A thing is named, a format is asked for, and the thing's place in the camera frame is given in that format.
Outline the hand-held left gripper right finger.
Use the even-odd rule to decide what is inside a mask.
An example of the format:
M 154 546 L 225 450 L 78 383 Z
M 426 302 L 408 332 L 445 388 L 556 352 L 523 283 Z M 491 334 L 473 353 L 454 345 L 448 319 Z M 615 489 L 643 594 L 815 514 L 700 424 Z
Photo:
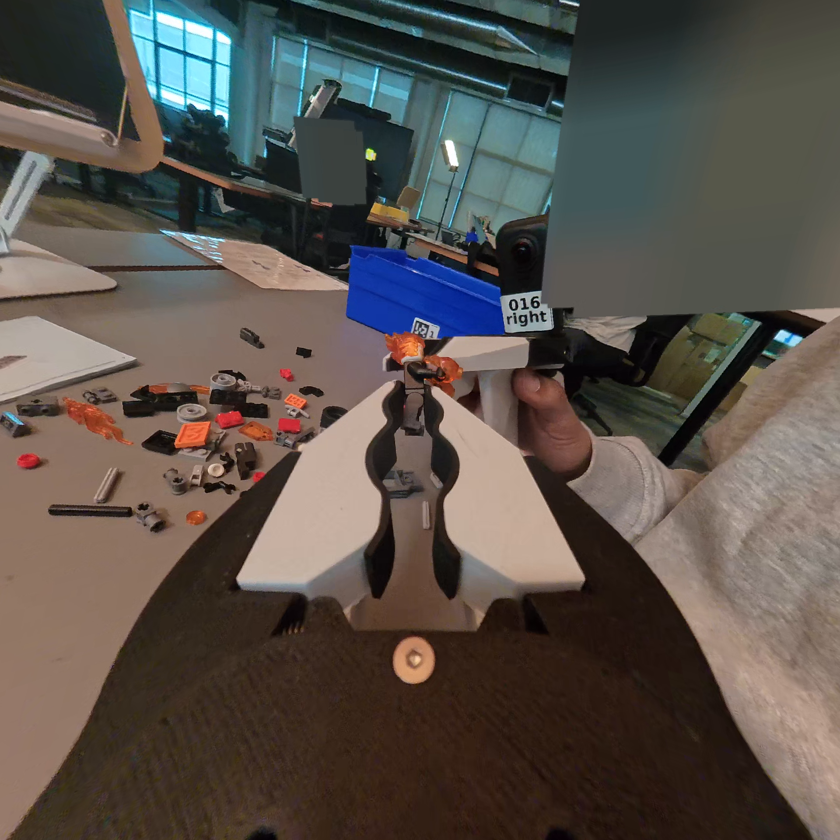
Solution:
M 497 601 L 579 592 L 585 575 L 520 449 L 442 389 L 424 394 L 441 483 L 433 567 L 477 629 Z

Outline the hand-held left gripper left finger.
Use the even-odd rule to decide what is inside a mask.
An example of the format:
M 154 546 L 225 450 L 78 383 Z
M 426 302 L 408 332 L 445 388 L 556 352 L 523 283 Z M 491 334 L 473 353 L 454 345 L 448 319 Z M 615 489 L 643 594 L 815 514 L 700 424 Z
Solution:
M 342 607 L 382 597 L 395 558 L 384 480 L 403 415 L 403 382 L 389 381 L 303 449 L 238 573 L 239 589 L 327 596 Z

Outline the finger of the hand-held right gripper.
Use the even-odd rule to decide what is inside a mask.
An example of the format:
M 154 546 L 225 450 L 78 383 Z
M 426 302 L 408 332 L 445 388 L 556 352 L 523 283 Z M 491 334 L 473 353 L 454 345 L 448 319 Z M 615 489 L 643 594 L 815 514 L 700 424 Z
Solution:
M 517 370 L 529 366 L 529 341 L 518 336 L 426 339 L 426 354 L 450 358 L 463 372 Z
M 454 399 L 480 421 L 485 421 L 482 388 L 489 373 L 463 373 L 454 383 Z

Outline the black flaming lego minifigure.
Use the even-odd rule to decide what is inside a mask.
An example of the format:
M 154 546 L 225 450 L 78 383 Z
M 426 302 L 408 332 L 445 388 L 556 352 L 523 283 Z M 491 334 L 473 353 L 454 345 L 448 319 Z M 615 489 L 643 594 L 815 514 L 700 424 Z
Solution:
M 387 333 L 385 347 L 383 369 L 403 372 L 406 398 L 402 430 L 407 436 L 421 437 L 425 431 L 426 390 L 436 386 L 454 396 L 455 383 L 462 378 L 464 370 L 454 359 L 429 352 L 425 338 L 415 332 Z

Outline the person's right forearm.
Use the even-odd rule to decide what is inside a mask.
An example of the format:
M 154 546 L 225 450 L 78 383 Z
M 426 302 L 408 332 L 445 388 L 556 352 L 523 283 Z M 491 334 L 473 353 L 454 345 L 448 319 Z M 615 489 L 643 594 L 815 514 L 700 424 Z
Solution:
M 706 474 L 664 466 L 636 437 L 591 434 L 591 458 L 569 487 L 626 541 L 657 526 Z

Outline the lego instruction booklet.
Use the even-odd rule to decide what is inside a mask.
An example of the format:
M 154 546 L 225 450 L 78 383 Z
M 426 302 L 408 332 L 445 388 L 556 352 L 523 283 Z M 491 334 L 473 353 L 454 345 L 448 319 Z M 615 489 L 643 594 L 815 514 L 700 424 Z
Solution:
M 39 317 L 1 321 L 1 403 L 126 370 L 137 359 Z

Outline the person's right hand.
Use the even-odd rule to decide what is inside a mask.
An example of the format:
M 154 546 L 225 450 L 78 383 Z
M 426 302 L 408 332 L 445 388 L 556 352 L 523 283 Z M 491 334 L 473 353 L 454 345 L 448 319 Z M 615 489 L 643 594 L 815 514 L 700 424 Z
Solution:
M 565 480 L 583 476 L 592 459 L 592 436 L 576 415 L 564 385 L 532 369 L 515 371 L 518 444 Z

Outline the blue plastic bin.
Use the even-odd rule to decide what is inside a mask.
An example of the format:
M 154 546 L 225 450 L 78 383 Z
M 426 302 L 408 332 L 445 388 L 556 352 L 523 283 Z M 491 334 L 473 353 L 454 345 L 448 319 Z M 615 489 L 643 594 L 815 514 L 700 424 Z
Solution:
M 346 316 L 426 339 L 505 332 L 497 286 L 398 249 L 352 246 Z

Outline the studio light on stand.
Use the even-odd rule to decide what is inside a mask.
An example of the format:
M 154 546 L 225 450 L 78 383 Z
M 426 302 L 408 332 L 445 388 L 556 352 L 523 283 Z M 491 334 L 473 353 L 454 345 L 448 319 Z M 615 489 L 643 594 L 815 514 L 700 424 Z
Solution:
M 447 170 L 450 173 L 450 180 L 448 184 L 447 193 L 444 199 L 443 209 L 437 223 L 436 238 L 438 238 L 442 232 L 444 221 L 446 218 L 446 213 L 448 210 L 448 204 L 455 185 L 455 178 L 457 176 L 457 173 L 459 172 L 459 158 L 455 142 L 451 139 L 445 139 L 442 141 L 440 147 L 444 158 L 444 162 L 446 163 Z

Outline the cardboard boxes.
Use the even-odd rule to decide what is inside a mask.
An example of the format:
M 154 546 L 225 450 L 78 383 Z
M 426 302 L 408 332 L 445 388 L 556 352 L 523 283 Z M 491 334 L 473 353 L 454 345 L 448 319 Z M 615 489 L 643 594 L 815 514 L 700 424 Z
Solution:
M 738 354 L 746 349 L 748 342 L 756 335 L 760 327 L 763 326 L 761 320 L 748 318 L 740 313 L 735 313 L 734 315 L 740 318 L 740 324 L 736 324 L 739 326 L 738 334 L 734 336 L 731 342 L 725 344 L 720 341 L 713 341 L 713 347 L 704 353 L 702 363 L 710 366 L 708 376 L 703 380 L 691 400 L 680 411 L 680 418 L 688 419 L 697 410 L 701 401 L 707 397 L 712 387 L 728 372 L 728 368 L 732 366 Z

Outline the laminated paper sheet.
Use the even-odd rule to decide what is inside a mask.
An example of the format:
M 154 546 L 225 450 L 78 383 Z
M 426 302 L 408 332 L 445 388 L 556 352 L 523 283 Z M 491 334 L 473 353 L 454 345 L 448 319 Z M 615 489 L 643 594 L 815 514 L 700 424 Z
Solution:
M 346 283 L 304 266 L 267 245 L 166 229 L 161 233 L 261 289 L 343 291 L 347 288 Z

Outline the person's grey sweatshirt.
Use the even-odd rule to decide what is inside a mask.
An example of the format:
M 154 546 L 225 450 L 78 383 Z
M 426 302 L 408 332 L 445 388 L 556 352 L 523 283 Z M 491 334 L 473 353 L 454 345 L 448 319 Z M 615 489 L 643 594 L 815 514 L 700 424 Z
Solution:
M 814 838 L 839 832 L 839 326 L 706 433 L 710 468 L 637 550 Z

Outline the wooden office desk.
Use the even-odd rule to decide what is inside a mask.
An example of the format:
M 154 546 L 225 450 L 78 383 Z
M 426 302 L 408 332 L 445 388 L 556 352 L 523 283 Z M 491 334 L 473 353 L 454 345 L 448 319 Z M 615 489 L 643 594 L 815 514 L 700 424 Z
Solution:
M 244 175 L 241 178 L 220 175 L 169 156 L 164 156 L 156 168 L 175 178 L 178 182 L 177 228 L 185 234 L 196 233 L 196 215 L 200 207 L 200 190 L 204 187 L 228 190 L 231 193 L 249 196 L 255 200 L 289 205 L 292 219 L 292 253 L 297 260 L 301 259 L 305 249 L 310 216 L 315 211 L 328 211 L 333 206 L 331 203 L 306 198 L 302 194 L 261 181 L 251 175 Z

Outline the dark screen tablet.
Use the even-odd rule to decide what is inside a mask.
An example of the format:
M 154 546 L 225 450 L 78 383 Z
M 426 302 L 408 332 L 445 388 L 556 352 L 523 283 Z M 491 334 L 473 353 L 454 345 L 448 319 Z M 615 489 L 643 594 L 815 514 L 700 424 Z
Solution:
M 123 2 L 1 2 L 1 145 L 134 174 L 160 163 Z

